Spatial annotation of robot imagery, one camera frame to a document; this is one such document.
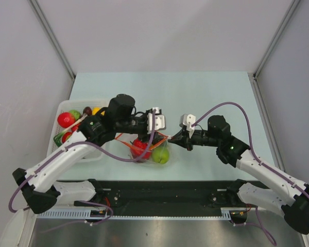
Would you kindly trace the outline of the red bell pepper toy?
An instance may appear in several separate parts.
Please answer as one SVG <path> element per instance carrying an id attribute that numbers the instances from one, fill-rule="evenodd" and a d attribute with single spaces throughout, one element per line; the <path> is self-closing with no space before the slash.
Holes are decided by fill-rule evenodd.
<path id="1" fill-rule="evenodd" d="M 138 138 L 135 139 L 131 144 L 132 147 L 130 148 L 130 152 L 133 158 L 141 156 L 141 154 L 144 152 L 148 145 L 148 143 L 142 142 Z"/>

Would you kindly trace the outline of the green apple toy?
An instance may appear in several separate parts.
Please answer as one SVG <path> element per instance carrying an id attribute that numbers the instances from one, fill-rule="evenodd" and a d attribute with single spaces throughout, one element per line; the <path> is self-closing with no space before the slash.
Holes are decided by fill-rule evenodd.
<path id="1" fill-rule="evenodd" d="M 155 163 L 166 164 L 169 161 L 169 150 L 165 147 L 157 147 L 153 150 L 151 158 Z"/>

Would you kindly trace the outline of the clear zip top bag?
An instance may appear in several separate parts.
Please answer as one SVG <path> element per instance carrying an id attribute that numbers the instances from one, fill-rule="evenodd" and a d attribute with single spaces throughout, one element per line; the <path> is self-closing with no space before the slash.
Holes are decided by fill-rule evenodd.
<path id="1" fill-rule="evenodd" d="M 132 147 L 131 143 L 137 138 L 140 139 L 136 134 L 123 134 L 123 133 L 117 134 L 115 137 L 115 142 L 117 142 L 116 150 L 118 151 L 118 154 L 124 154 L 125 158 L 128 158 L 130 160 L 135 159 L 131 155 L 130 148 Z M 178 158 L 172 147 L 172 144 L 168 142 L 169 139 L 171 139 L 170 135 L 165 135 L 161 132 L 156 132 L 153 137 L 151 145 L 149 147 L 147 146 L 146 148 L 148 151 L 144 153 L 142 158 L 136 161 L 135 163 L 147 167 L 158 167 L 158 168 L 171 166 L 174 163 L 176 163 L 178 161 Z M 166 164 L 155 163 L 152 160 L 151 154 L 153 150 L 157 147 L 165 147 L 169 150 L 170 158 Z"/>

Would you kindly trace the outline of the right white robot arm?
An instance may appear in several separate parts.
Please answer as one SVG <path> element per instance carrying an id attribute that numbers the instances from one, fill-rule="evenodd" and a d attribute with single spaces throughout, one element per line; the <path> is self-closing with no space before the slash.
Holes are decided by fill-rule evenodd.
<path id="1" fill-rule="evenodd" d="M 236 180 L 227 193 L 232 206 L 242 203 L 259 206 L 283 217 L 295 231 L 309 234 L 309 183 L 261 161 L 248 144 L 231 134 L 230 125 L 223 116 L 209 117 L 207 130 L 193 129 L 191 124 L 194 122 L 195 116 L 183 115 L 181 130 L 169 139 L 169 143 L 188 151 L 194 146 L 215 147 L 217 157 L 224 164 L 252 175 L 266 186 L 262 189 Z"/>

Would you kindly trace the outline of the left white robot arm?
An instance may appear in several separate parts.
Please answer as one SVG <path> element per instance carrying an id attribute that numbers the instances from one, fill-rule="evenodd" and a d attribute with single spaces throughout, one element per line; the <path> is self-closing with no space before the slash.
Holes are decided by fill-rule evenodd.
<path id="1" fill-rule="evenodd" d="M 161 110 L 152 108 L 143 115 L 132 113 L 135 100 L 129 95 L 119 94 L 112 98 L 108 107 L 95 115 L 87 116 L 79 129 L 54 153 L 34 167 L 18 168 L 13 177 L 18 184 L 27 208 L 41 214 L 57 204 L 99 205 L 104 194 L 95 180 L 75 183 L 60 183 L 58 177 L 89 153 L 100 150 L 107 156 L 122 162 L 137 162 L 147 153 L 134 159 L 118 157 L 102 148 L 103 144 L 115 139 L 117 133 L 149 135 L 151 146 L 155 135 L 156 114 Z"/>

